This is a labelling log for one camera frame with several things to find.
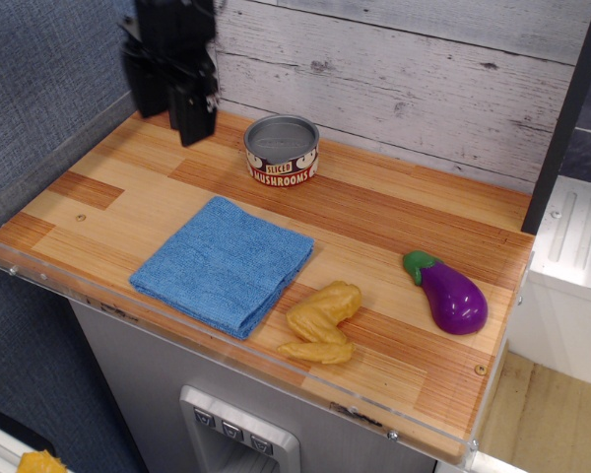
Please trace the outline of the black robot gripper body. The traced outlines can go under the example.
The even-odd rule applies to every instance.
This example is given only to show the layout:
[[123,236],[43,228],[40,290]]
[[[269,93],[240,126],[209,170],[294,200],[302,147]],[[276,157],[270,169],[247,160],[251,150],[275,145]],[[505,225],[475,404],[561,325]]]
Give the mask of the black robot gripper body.
[[126,38],[123,65],[133,89],[149,84],[188,84],[202,92],[218,89],[207,46],[216,37],[212,1],[136,1],[135,14],[120,21]]

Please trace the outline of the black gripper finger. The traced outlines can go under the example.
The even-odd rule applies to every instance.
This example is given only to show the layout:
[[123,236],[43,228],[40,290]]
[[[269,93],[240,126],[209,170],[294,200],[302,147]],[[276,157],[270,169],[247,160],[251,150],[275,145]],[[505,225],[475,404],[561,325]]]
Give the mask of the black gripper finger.
[[168,88],[170,125],[177,130],[181,144],[191,146],[215,133],[219,86],[197,83],[171,85]]
[[168,95],[155,65],[137,51],[123,48],[122,64],[133,101],[143,117],[164,112]]

